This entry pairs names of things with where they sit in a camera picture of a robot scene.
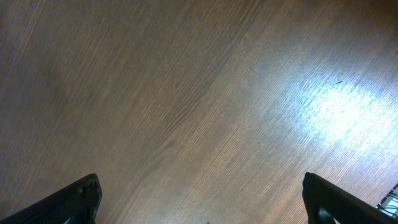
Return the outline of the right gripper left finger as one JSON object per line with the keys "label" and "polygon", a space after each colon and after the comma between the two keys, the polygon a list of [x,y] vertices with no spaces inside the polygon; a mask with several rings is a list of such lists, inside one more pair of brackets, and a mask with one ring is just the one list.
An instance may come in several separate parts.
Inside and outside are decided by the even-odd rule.
{"label": "right gripper left finger", "polygon": [[89,174],[1,220],[1,224],[95,224],[101,198],[98,176]]}

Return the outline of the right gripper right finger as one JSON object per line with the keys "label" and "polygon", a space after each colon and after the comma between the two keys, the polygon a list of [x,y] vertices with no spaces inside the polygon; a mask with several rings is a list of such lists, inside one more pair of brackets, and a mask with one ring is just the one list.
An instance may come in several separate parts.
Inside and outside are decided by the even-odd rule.
{"label": "right gripper right finger", "polygon": [[384,209],[368,205],[314,173],[305,174],[302,197],[309,224],[397,224],[397,219]]}

